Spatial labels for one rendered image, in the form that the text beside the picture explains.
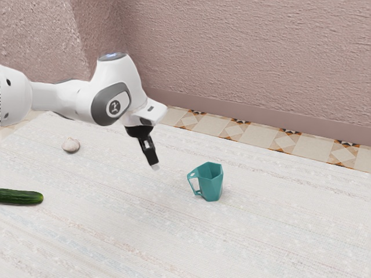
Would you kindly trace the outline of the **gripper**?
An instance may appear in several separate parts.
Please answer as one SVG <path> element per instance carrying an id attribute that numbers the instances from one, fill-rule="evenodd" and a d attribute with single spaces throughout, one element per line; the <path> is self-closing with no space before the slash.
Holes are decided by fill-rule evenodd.
<path id="1" fill-rule="evenodd" d="M 155 150 L 155 145 L 150 137 L 153 130 L 153 125 L 150 120 L 139 117 L 139 125 L 125 126 L 126 132 L 133 138 L 138 138 L 139 144 L 145 155 L 148 164 L 154 171 L 159 170 L 159 160 Z"/>

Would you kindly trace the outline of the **teal faceted mug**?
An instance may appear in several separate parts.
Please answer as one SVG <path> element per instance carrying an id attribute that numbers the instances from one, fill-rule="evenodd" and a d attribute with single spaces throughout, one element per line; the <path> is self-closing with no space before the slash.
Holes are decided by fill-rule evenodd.
<path id="1" fill-rule="evenodd" d="M 187 174 L 187 180 L 195 196 L 203 197 L 207 202 L 218 201 L 223 191 L 222 165 L 206 162 Z M 195 190 L 191 180 L 198 180 L 199 189 Z"/>

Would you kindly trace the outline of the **garlic bulb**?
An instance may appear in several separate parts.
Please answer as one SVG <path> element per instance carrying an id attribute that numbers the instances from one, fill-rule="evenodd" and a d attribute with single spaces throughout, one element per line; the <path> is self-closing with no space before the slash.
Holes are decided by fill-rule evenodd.
<path id="1" fill-rule="evenodd" d="M 80 145 L 80 142 L 77 139 L 68 137 L 62 143 L 62 146 L 61 147 L 67 153 L 75 153 L 75 152 L 79 151 L 81 145 Z"/>

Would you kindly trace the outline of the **green cucumber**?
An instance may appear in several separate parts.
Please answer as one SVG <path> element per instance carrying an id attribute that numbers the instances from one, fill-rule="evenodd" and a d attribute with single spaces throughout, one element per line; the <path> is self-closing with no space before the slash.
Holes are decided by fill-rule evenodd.
<path id="1" fill-rule="evenodd" d="M 43 202 L 43 194 L 36 191 L 20 191 L 0 188 L 0 203 L 35 205 Z"/>

